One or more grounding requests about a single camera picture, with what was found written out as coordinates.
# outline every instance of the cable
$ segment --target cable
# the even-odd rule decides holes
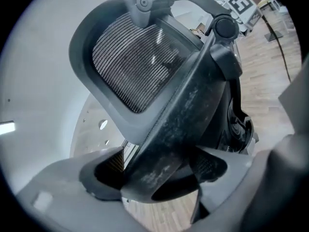
[[[279,39],[278,39],[278,37],[277,37],[277,35],[276,35],[274,29],[271,27],[271,25],[270,25],[269,22],[267,21],[265,15],[262,16],[262,19],[265,21],[266,26],[267,26],[268,29],[269,29],[269,32],[272,33],[272,34],[274,35],[274,37],[275,37],[275,39],[276,39],[276,41],[277,41],[277,43],[278,43],[278,46],[279,46],[279,49],[280,49],[280,51],[281,51],[281,55],[282,55],[282,58],[283,58],[285,70],[286,70],[286,73],[287,73],[287,75],[288,75],[289,81],[290,81],[290,83],[291,83],[290,74],[289,74],[289,71],[288,71],[288,67],[287,67],[287,65],[286,65],[285,56],[284,56],[284,53],[283,53],[281,44],[280,44],[280,42],[279,42]]]

